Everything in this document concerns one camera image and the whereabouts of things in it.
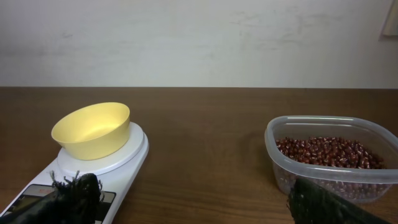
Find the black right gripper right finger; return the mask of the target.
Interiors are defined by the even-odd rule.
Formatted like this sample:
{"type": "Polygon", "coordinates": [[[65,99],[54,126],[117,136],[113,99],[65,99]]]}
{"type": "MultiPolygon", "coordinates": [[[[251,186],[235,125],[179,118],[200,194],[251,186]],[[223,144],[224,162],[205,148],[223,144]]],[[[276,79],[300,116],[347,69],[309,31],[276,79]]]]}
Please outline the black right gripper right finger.
{"type": "Polygon", "coordinates": [[[287,207],[295,224],[388,224],[307,179],[295,181],[287,207]]]}

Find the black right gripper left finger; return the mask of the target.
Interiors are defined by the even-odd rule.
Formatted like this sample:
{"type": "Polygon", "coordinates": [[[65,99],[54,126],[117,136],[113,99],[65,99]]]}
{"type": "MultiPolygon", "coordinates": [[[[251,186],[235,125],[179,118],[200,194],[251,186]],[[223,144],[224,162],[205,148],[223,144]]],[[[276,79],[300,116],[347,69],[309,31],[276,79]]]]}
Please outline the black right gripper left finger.
{"type": "Polygon", "coordinates": [[[50,172],[54,191],[40,200],[1,217],[3,224],[92,224],[104,199],[103,183],[95,174],[76,173],[59,182],[50,172]]]}

